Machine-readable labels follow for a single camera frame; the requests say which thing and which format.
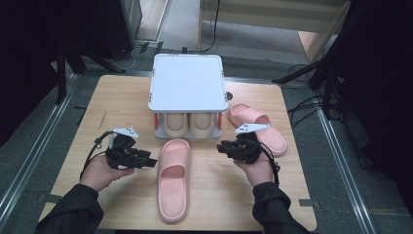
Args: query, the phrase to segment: gray floor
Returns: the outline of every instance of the gray floor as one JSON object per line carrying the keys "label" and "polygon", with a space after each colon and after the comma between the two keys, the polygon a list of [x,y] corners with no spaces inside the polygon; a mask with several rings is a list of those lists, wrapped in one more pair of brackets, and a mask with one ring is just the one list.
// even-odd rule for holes
{"label": "gray floor", "polygon": [[136,39],[155,42],[159,39],[163,20],[168,10],[168,0],[139,0],[142,11],[142,20]]}
{"label": "gray floor", "polygon": [[[164,41],[164,49],[179,51],[182,47],[188,47],[189,50],[196,48],[197,8],[197,1],[171,1],[159,37],[159,41]],[[208,47],[207,42],[211,41],[212,35],[211,31],[207,31],[210,29],[210,22],[205,21],[204,24],[203,48]],[[300,67],[293,66],[294,64],[308,63],[297,32],[282,29],[219,23],[217,40],[210,52],[222,56],[228,80],[242,82],[271,84],[270,79],[281,78]],[[153,56],[154,49],[142,54],[135,51],[135,65],[127,70],[125,75],[149,74],[147,71],[152,68]],[[40,152],[37,166],[21,191],[1,233],[31,233],[37,223],[44,206],[37,202],[37,198],[40,194],[51,191],[71,140],[76,134],[76,124],[83,114],[83,111],[75,106],[86,107],[99,77],[108,73],[89,59],[86,59],[86,62],[88,71],[82,77],[73,78],[75,85],[66,109],[56,123],[46,147]],[[131,58],[116,62],[124,67],[132,64]],[[305,83],[298,81],[282,86],[282,93],[287,109],[295,107],[313,95],[313,91],[309,90]],[[21,124],[12,138],[0,148],[3,160],[0,165],[3,173],[0,177],[2,194],[12,183],[20,165],[27,157],[32,156],[29,151],[54,111],[55,100],[56,90],[53,90]],[[298,112],[294,120],[300,119],[310,111],[312,109]],[[413,233],[412,217],[398,196],[393,181],[380,172],[363,169],[359,165],[357,151],[346,127],[339,121],[331,121],[328,124],[331,125],[335,139],[339,142],[339,151],[342,152],[351,178],[359,191],[361,202],[365,205],[374,226],[373,231],[363,231],[364,228],[360,227],[354,204],[349,197],[351,192],[343,180],[346,175],[339,170],[342,163],[338,161],[337,153],[331,147],[333,143],[325,133],[325,125],[321,120],[317,114],[312,115],[293,129],[310,196],[315,204],[318,221],[315,231],[352,234]],[[96,233],[113,231],[99,230]]]}

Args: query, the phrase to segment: pink sandal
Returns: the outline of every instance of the pink sandal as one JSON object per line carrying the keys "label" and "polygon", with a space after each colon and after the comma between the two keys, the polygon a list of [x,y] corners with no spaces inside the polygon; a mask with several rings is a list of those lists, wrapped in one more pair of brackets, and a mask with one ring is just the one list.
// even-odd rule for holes
{"label": "pink sandal", "polygon": [[168,141],[158,162],[158,204],[164,221],[178,221],[188,213],[191,147],[176,138]]}
{"label": "pink sandal", "polygon": [[[270,124],[270,118],[261,111],[244,103],[235,103],[230,106],[228,118],[238,128],[244,123]],[[274,156],[280,156],[286,150],[286,142],[282,135],[273,127],[255,132],[258,140],[267,145]]]}

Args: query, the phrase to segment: storage box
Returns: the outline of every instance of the storage box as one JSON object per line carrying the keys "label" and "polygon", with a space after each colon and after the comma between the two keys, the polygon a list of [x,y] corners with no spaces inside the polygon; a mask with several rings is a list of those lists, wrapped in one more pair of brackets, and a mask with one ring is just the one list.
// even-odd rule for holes
{"label": "storage box", "polygon": [[[154,112],[155,136],[168,138],[163,130],[165,113],[213,113],[220,137],[221,112],[228,108],[221,57],[211,55],[155,56],[148,107]],[[188,132],[184,138],[195,138]]]}

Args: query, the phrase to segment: white tray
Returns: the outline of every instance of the white tray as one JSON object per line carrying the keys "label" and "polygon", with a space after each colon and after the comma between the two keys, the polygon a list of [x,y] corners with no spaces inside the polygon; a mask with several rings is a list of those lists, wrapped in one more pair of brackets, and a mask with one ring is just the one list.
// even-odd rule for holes
{"label": "white tray", "polygon": [[228,108],[221,57],[158,54],[148,107],[154,113],[222,112]]}

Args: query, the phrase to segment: wooden table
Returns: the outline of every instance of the wooden table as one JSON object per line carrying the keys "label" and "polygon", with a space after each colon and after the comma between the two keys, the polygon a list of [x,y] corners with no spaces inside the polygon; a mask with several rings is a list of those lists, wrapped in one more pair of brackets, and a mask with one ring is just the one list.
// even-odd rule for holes
{"label": "wooden table", "polygon": [[[82,124],[73,140],[52,194],[64,195],[79,181],[94,140],[114,128],[133,127],[139,134],[135,148],[158,155],[167,142],[154,135],[153,113],[148,108],[151,80],[144,77],[105,75],[100,78]],[[292,215],[309,230],[317,226],[312,207],[300,207],[299,199],[310,199],[289,126],[280,87],[227,82],[234,98],[229,103],[245,102],[265,111],[273,126],[287,141],[286,152],[277,159],[281,189],[290,197]],[[236,128],[223,113],[222,135],[217,139],[190,141],[193,153],[190,174],[188,215],[176,224],[163,222],[158,215],[157,169],[136,169],[135,174],[116,180],[99,193],[98,202],[105,216],[99,228],[140,230],[262,230],[252,217],[252,187],[244,172],[232,159],[218,153],[215,144],[222,139],[234,140]],[[103,151],[107,139],[102,143]],[[40,218],[54,204],[47,203]]]}

